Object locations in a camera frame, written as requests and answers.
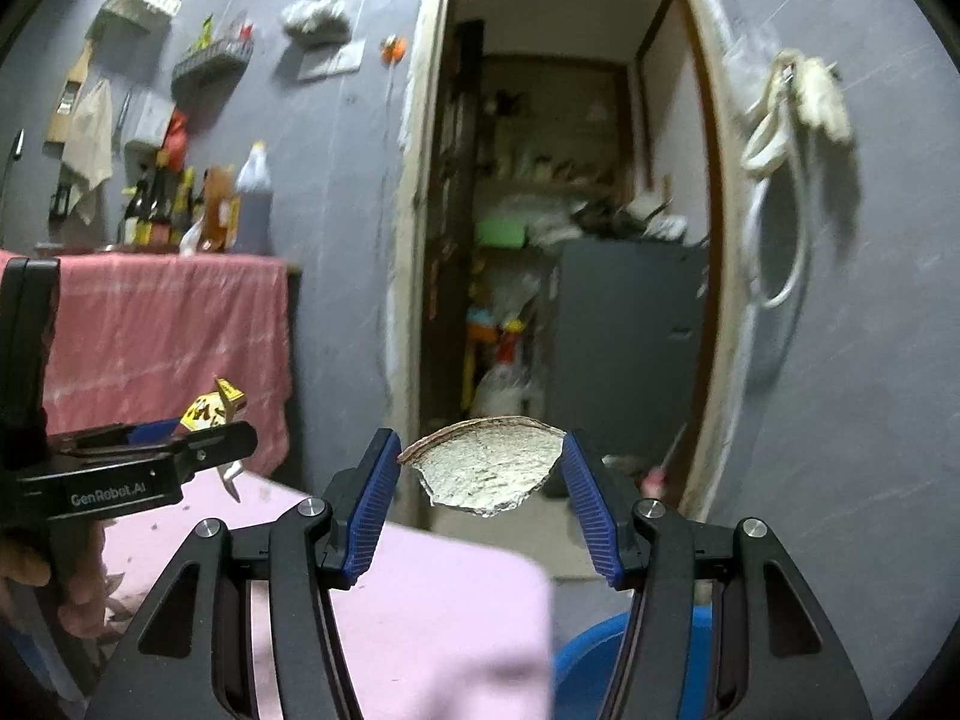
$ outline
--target doorway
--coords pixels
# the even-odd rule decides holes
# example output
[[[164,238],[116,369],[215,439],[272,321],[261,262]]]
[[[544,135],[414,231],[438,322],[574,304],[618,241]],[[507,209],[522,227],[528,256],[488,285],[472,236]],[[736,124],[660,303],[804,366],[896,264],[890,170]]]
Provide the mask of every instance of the doorway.
[[[676,504],[719,275],[683,3],[449,1],[414,307],[416,433],[494,413],[584,427],[638,484],[665,466]],[[563,480],[550,488],[493,521],[438,509],[429,526],[544,555],[569,530]],[[520,531],[544,537],[524,547]],[[568,557],[592,575],[576,536]]]

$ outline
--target blue tub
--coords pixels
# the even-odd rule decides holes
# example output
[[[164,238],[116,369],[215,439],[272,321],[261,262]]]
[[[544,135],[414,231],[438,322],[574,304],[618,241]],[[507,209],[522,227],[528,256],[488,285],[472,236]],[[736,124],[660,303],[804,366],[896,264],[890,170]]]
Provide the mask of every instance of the blue tub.
[[[624,613],[604,620],[557,653],[554,720],[594,720],[600,713],[629,617],[629,613]],[[704,717],[712,649],[710,621],[709,607],[693,608],[680,720],[701,720]]]

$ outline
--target white cloth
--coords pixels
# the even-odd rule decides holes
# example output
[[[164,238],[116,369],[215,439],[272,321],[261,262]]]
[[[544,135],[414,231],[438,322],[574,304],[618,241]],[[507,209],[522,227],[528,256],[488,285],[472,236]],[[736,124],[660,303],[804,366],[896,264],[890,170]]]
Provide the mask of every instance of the white cloth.
[[[280,11],[288,35],[307,45],[349,43],[353,33],[343,0],[297,0]]]
[[[791,65],[792,88],[784,78]],[[781,105],[783,100],[790,104]],[[823,129],[834,143],[851,140],[850,117],[829,68],[819,57],[808,59],[796,49],[784,49],[771,65],[762,97],[748,112],[748,118],[762,116],[741,158],[750,177],[767,177],[784,163],[788,137],[784,112],[795,112],[811,130]]]
[[[64,146],[64,165],[71,170],[67,210],[76,208],[84,224],[93,221],[97,187],[113,175],[112,122],[109,81],[101,79],[77,104]]]

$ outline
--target gray cabinet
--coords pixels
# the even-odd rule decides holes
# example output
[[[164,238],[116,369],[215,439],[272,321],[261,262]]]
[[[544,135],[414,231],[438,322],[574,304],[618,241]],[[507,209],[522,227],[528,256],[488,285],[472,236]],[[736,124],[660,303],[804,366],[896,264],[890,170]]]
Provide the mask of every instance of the gray cabinet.
[[[544,328],[545,418],[601,454],[660,461],[688,421],[706,247],[584,239],[563,246]]]

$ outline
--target red bag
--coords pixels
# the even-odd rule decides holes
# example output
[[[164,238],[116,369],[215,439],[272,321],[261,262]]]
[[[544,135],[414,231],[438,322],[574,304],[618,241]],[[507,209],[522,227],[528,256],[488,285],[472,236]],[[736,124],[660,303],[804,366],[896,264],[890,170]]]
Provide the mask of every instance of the red bag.
[[[163,137],[163,150],[167,152],[167,167],[173,172],[184,169],[186,162],[186,114],[174,108],[167,127],[167,134]]]

